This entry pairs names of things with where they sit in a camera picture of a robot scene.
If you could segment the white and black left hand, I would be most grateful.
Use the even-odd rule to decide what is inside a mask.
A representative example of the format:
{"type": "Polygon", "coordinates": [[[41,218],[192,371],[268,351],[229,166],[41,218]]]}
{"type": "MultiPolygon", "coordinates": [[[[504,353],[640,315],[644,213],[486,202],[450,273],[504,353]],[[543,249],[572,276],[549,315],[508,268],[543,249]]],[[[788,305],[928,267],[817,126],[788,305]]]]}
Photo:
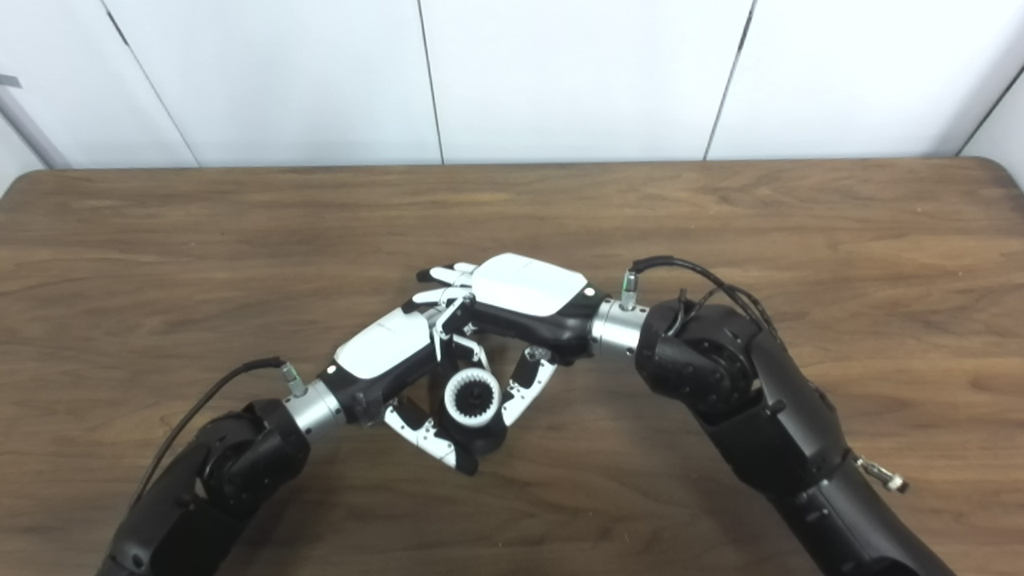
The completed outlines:
{"type": "Polygon", "coordinates": [[[477,474],[478,459],[464,442],[406,397],[413,384],[431,375],[447,390],[458,372],[490,374],[486,351],[464,333],[471,307],[467,298],[432,307],[408,302],[378,318],[336,349],[321,372],[318,383],[330,393],[330,407],[350,424],[386,424],[459,474],[477,474]]]}

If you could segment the white and black right hand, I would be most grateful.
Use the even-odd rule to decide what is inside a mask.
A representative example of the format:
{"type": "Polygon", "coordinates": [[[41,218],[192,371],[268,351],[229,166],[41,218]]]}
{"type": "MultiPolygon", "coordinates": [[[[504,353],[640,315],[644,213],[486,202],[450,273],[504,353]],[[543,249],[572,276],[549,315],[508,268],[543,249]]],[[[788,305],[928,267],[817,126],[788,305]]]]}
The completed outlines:
{"type": "Polygon", "coordinates": [[[417,280],[439,287],[406,300],[406,313],[422,306],[454,306],[466,317],[458,327],[468,333],[507,337],[547,351],[547,358],[530,362],[537,370],[532,379],[512,381],[511,406],[502,409],[508,426],[545,389],[556,366],[571,366],[594,356],[591,326],[607,292],[579,272],[502,253],[481,265],[459,262],[420,270],[417,280]]]}

